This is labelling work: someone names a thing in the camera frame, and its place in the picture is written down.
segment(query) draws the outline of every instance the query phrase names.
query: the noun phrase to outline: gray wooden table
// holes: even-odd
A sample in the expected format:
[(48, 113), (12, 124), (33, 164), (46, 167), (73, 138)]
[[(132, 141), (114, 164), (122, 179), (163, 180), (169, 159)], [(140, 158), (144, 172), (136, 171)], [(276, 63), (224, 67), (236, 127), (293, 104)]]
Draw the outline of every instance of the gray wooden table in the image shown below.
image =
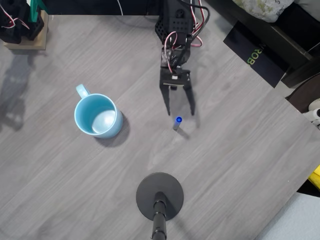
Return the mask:
[[(46, 51), (0, 46), (1, 240), (147, 240), (135, 197), (154, 172), (184, 190), (168, 240), (252, 240), (320, 163), (319, 131), (209, 29), (185, 65), (196, 114), (177, 91), (168, 116), (154, 25), (50, 16)], [(78, 84), (123, 112), (115, 139), (77, 128)]]

